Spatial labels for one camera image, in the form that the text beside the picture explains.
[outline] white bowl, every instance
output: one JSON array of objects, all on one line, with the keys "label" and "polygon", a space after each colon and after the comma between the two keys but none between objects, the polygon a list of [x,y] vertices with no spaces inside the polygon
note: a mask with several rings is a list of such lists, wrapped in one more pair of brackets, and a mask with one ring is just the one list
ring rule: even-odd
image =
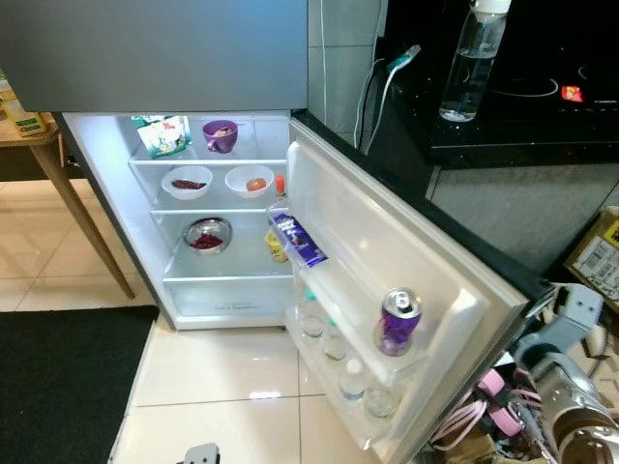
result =
[{"label": "white bowl", "polygon": [[[259,190],[248,190],[248,182],[252,179],[262,178],[267,183],[266,187]],[[273,183],[275,175],[267,166],[261,164],[247,164],[230,169],[225,175],[225,184],[241,198],[257,198],[262,196]]]},{"label": "white bowl", "polygon": [[[172,186],[172,182],[178,180],[197,182],[199,184],[206,184],[206,186],[196,190],[191,188],[176,188]],[[210,169],[204,166],[181,166],[172,169],[170,172],[165,174],[165,176],[163,176],[162,189],[179,200],[194,200],[195,198],[199,198],[206,193],[206,190],[209,189],[212,181],[213,173]]]}]

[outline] cardboard box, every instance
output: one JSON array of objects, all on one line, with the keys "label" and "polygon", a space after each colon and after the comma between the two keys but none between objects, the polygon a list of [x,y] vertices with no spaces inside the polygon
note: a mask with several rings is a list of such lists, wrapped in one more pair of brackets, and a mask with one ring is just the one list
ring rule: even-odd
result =
[{"label": "cardboard box", "polygon": [[565,267],[619,313],[619,208],[605,208]]}]

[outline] purple can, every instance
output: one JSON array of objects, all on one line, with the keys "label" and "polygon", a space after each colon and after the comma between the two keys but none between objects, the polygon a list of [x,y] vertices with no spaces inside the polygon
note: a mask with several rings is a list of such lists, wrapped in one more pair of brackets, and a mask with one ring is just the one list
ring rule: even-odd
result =
[{"label": "purple can", "polygon": [[408,288],[390,290],[381,308],[374,341],[387,356],[402,356],[410,348],[411,334],[422,318],[421,300]]}]

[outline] white floor tile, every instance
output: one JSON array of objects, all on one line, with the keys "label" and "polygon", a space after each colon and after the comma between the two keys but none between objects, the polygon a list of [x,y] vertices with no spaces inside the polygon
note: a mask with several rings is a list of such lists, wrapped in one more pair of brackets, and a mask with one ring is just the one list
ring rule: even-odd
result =
[{"label": "white floor tile", "polygon": [[0,198],[0,278],[38,276],[73,225],[60,200]]},{"label": "white floor tile", "polygon": [[34,278],[0,279],[0,312],[15,311]]},{"label": "white floor tile", "polygon": [[[136,274],[137,269],[116,231],[111,225],[98,228],[123,273]],[[77,224],[54,251],[41,272],[41,276],[106,275],[109,275],[109,270]]]},{"label": "white floor tile", "polygon": [[326,396],[302,396],[301,464],[370,464],[371,451],[357,448]]},{"label": "white floor tile", "polygon": [[297,398],[133,409],[112,462],[182,462],[189,448],[210,442],[224,464],[298,464]]},{"label": "white floor tile", "polygon": [[297,350],[279,329],[174,332],[160,317],[138,406],[297,396]]},{"label": "white floor tile", "polygon": [[48,311],[153,305],[153,297],[137,274],[127,275],[135,293],[128,299],[111,275],[39,277],[26,294],[18,311]]},{"label": "white floor tile", "polygon": [[308,365],[299,356],[299,395],[324,394],[320,384],[308,369]]},{"label": "white floor tile", "polygon": [[[71,179],[71,184],[80,198],[92,198],[94,192],[86,179]],[[50,181],[9,182],[0,190],[0,199],[5,201],[60,200],[60,195]]]}]

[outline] red bottle cap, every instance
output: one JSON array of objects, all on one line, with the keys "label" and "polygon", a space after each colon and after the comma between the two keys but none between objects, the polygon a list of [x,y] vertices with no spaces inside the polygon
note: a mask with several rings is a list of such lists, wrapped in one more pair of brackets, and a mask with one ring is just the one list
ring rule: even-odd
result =
[{"label": "red bottle cap", "polygon": [[281,174],[275,177],[275,188],[279,194],[284,193],[286,190],[285,180]]}]

